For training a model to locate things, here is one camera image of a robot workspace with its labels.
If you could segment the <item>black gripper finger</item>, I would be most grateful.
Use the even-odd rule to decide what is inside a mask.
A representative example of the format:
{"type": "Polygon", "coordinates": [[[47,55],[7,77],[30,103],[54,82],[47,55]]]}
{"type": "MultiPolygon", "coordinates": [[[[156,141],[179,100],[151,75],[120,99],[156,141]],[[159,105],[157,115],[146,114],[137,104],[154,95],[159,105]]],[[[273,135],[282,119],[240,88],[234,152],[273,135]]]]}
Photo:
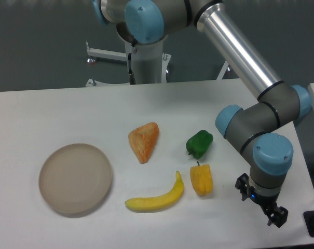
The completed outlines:
{"type": "Polygon", "coordinates": [[[249,195],[249,176],[246,173],[240,175],[235,183],[235,188],[238,189],[242,195],[241,200],[245,201],[249,195]]]}
{"type": "Polygon", "coordinates": [[[265,208],[265,215],[268,217],[267,225],[275,225],[280,228],[283,226],[288,218],[288,210],[282,206],[269,205],[265,208]]]}

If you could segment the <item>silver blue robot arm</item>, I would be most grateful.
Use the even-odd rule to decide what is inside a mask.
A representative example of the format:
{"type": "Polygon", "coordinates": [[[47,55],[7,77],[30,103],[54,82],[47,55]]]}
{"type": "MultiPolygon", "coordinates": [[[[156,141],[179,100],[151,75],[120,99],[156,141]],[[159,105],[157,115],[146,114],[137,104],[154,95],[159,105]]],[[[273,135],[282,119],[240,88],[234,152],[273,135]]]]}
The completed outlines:
{"type": "Polygon", "coordinates": [[[230,105],[215,120],[220,134],[250,165],[249,174],[238,177],[235,187],[243,200],[261,207],[269,225],[281,227],[288,211],[276,202],[292,164],[293,146],[276,130],[310,111],[308,91],[281,80],[232,22],[222,1],[93,1],[92,5],[98,21],[115,24],[128,44],[132,85],[163,81],[162,52],[155,51],[154,57],[151,53],[169,34],[190,25],[206,34],[257,99],[248,109],[230,105]]]}

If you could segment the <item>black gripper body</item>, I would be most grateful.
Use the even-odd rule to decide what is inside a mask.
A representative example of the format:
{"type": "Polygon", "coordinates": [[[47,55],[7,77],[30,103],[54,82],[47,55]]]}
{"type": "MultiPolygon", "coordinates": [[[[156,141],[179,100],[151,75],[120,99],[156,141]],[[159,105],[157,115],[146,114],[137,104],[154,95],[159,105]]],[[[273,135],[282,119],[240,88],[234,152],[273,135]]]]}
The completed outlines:
{"type": "Polygon", "coordinates": [[[264,188],[257,184],[253,179],[249,178],[247,195],[257,205],[261,206],[264,210],[272,209],[277,205],[277,199],[280,194],[280,187],[264,188]]]}

